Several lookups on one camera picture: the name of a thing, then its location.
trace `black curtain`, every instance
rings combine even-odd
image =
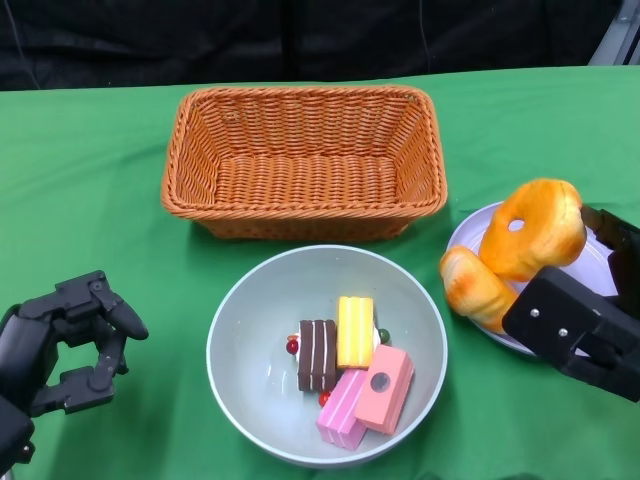
[[[0,0],[0,89],[341,81],[588,63],[621,0]],[[422,27],[426,49],[420,33]]]

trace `white bowl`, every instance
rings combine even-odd
[[[372,297],[379,328],[415,364],[394,435],[368,431],[356,451],[320,438],[317,394],[297,389],[286,338],[303,319],[335,319],[340,295]],[[440,313],[405,270],[357,248],[320,245],[277,255],[227,294],[207,341],[211,389],[227,418],[249,440],[288,462],[313,468],[371,460],[404,439],[429,413],[447,367]]]

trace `basket rim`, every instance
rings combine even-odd
[[[428,200],[413,202],[342,202],[342,203],[278,203],[278,204],[246,204],[246,203],[200,203],[185,202],[175,190],[177,181],[178,158],[180,158],[184,141],[184,132],[188,120],[194,113],[194,106],[201,98],[210,96],[227,96],[251,93],[258,97],[281,96],[283,94],[313,93],[321,95],[363,95],[369,93],[385,93],[396,95],[412,95],[424,110],[431,111],[435,121],[431,122],[433,136],[437,139],[433,147],[440,161],[438,162],[438,187],[436,195]],[[448,186],[444,167],[442,142],[440,139],[435,107],[431,97],[423,90],[405,85],[341,85],[341,86],[224,86],[204,87],[187,94],[178,107],[174,129],[167,151],[168,160],[162,180],[162,204],[173,215],[198,220],[217,219],[291,219],[291,218],[418,218],[438,211],[448,198]]]

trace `small ball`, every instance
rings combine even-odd
[[[330,396],[331,396],[331,393],[329,392],[322,392],[320,394],[320,396],[318,397],[318,403],[320,404],[321,407],[324,407],[327,404],[327,401],[329,400]]]
[[[386,345],[387,343],[389,343],[389,340],[391,340],[391,335],[389,335],[389,330],[381,328],[380,330],[378,330],[378,333],[380,334],[380,342],[383,345]]]
[[[287,342],[287,352],[291,355],[295,355],[298,353],[298,341],[297,340],[289,340]]]

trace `toy bread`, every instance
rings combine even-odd
[[[562,180],[540,178],[522,185],[496,210],[480,244],[479,257],[496,275],[526,282],[547,265],[573,263],[587,234],[582,222],[582,200]],[[509,225],[522,220],[520,230]]]
[[[325,442],[347,450],[355,450],[360,445],[367,427],[356,419],[354,411],[366,376],[364,370],[350,369],[340,377],[316,421]]]
[[[412,375],[413,362],[405,351],[380,345],[367,370],[355,417],[372,430],[393,434]]]
[[[455,246],[440,260],[447,302],[458,314],[483,327],[504,333],[502,317],[518,298],[514,288],[499,279],[467,247]]]
[[[373,358],[373,299],[340,297],[338,301],[338,367],[367,368]]]
[[[298,351],[298,389],[324,392],[336,385],[336,324],[302,320]]]

